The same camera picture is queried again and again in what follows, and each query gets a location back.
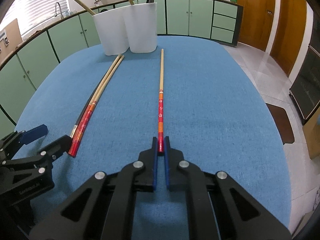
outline brown door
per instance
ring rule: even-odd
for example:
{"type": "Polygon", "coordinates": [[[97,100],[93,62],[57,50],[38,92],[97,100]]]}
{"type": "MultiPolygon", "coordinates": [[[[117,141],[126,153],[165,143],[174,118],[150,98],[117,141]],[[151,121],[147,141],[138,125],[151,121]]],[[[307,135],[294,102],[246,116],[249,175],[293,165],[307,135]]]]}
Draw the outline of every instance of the brown door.
{"type": "Polygon", "coordinates": [[[238,0],[244,7],[239,42],[266,51],[276,0],[238,0]]]}
{"type": "Polygon", "coordinates": [[[270,55],[287,76],[297,59],[306,19],[306,0],[281,0],[279,23],[270,55]]]}

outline window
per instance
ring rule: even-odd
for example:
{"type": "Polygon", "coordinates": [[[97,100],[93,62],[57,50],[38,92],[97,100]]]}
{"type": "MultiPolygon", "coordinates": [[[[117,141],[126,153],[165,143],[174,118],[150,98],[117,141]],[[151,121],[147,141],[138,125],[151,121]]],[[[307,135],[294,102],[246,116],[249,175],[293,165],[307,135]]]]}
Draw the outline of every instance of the window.
{"type": "Polygon", "coordinates": [[[18,19],[20,34],[54,16],[55,2],[59,2],[62,12],[68,10],[67,0],[15,0],[0,24],[4,29],[15,18],[18,19]]]}

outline brown floor mat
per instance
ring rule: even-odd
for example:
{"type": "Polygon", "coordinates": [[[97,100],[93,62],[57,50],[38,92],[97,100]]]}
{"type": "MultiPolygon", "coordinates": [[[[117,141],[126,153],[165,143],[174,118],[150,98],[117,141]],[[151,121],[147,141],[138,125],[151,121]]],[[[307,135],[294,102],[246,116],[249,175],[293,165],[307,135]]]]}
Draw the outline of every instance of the brown floor mat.
{"type": "Polygon", "coordinates": [[[294,143],[294,135],[287,112],[279,106],[267,104],[267,107],[275,120],[276,126],[280,133],[282,143],[294,143]]]}

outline white container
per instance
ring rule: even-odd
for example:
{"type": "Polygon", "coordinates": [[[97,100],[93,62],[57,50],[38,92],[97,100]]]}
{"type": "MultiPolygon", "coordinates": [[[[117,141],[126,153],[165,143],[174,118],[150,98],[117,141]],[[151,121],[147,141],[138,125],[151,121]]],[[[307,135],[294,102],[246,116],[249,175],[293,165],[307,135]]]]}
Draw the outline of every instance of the white container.
{"type": "Polygon", "coordinates": [[[107,56],[125,53],[129,48],[127,31],[124,23],[126,7],[119,7],[93,15],[94,24],[107,56]]]}
{"type": "Polygon", "coordinates": [[[126,6],[124,22],[130,50],[133,53],[152,52],[157,47],[157,3],[126,6]]]}

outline white blinds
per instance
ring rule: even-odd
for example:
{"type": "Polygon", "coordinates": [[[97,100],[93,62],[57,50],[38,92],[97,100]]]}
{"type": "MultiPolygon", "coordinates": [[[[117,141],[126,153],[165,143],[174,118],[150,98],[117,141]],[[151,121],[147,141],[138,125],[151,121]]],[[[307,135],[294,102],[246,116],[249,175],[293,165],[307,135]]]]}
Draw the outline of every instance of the white blinds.
{"type": "Polygon", "coordinates": [[[67,0],[15,0],[0,24],[5,28],[15,18],[18,19],[21,35],[39,23],[54,16],[54,4],[59,2],[62,12],[68,10],[67,0]]]}

